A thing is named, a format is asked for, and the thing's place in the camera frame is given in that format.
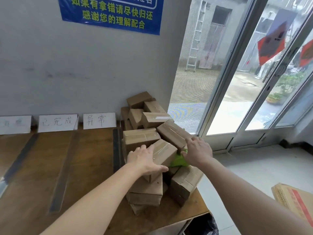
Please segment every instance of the blue banner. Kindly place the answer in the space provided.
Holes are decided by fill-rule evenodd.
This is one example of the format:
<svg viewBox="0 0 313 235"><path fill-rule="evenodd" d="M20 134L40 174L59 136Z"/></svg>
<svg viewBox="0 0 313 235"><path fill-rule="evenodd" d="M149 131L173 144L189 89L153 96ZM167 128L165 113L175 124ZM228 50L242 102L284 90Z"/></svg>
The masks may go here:
<svg viewBox="0 0 313 235"><path fill-rule="evenodd" d="M164 0L59 0L62 19L160 35Z"/></svg>

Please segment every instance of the dark divider strip on table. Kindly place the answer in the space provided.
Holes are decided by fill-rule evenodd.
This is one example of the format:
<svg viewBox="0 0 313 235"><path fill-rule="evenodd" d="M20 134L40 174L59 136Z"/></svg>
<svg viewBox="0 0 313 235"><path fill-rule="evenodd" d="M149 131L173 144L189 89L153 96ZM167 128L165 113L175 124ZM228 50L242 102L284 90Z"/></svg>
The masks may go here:
<svg viewBox="0 0 313 235"><path fill-rule="evenodd" d="M10 168L7 170L7 172L4 174L3 178L1 178L0 181L0 198L3 195L5 189L7 188L9 181L14 176L14 174L21 168L21 165L25 158L27 157L29 151L31 150L32 146L35 144L39 137L39 134L35 133L33 134L28 142L25 144L23 149L21 150L20 154L17 156L15 161L12 163Z"/></svg>
<svg viewBox="0 0 313 235"><path fill-rule="evenodd" d="M116 173L125 164L122 154L121 136L121 128L113 129L113 173Z"/></svg>
<svg viewBox="0 0 313 235"><path fill-rule="evenodd" d="M69 142L69 146L68 146L64 163L63 163L63 167L61 169L56 187L54 189L52 201L51 201L50 208L49 208L49 213L58 213L61 211L63 199L65 195L65 190L66 190L67 179L69 175L70 163L75 154L78 140L79 140L79 132L78 130L74 130L71 140Z"/></svg>

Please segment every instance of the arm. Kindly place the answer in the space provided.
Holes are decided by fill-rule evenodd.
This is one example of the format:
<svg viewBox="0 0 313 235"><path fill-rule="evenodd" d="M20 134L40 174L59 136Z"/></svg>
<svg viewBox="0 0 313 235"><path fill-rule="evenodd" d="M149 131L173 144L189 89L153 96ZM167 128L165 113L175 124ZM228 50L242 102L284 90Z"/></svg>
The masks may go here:
<svg viewBox="0 0 313 235"><path fill-rule="evenodd" d="M153 149L153 145L142 145L131 151L125 166L77 201L41 235L103 235L133 183L142 175L168 170L153 163Z"/></svg>
<svg viewBox="0 0 313 235"><path fill-rule="evenodd" d="M313 229L294 213L238 177L212 157L203 139L186 139L190 165L198 167L211 181L242 235L312 234Z"/></svg>

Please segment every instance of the right arm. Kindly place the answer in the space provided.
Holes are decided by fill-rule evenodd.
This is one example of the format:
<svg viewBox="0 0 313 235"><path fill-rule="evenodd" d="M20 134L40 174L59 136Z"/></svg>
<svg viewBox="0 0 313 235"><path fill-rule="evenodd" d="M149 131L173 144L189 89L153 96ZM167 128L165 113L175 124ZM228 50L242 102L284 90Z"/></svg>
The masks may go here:
<svg viewBox="0 0 313 235"><path fill-rule="evenodd" d="M186 142L188 153L182 152L184 158L211 181L242 235L313 234L305 221L214 159L211 147L202 138L188 138Z"/></svg>

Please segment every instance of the large cardboard box with red stripe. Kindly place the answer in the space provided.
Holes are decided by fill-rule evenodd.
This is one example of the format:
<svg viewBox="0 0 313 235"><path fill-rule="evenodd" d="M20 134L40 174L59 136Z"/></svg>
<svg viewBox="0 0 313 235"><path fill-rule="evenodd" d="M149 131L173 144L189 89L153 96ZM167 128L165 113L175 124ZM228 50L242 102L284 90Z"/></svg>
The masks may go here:
<svg viewBox="0 0 313 235"><path fill-rule="evenodd" d="M275 200L313 227L313 194L279 183L272 187Z"/></svg>

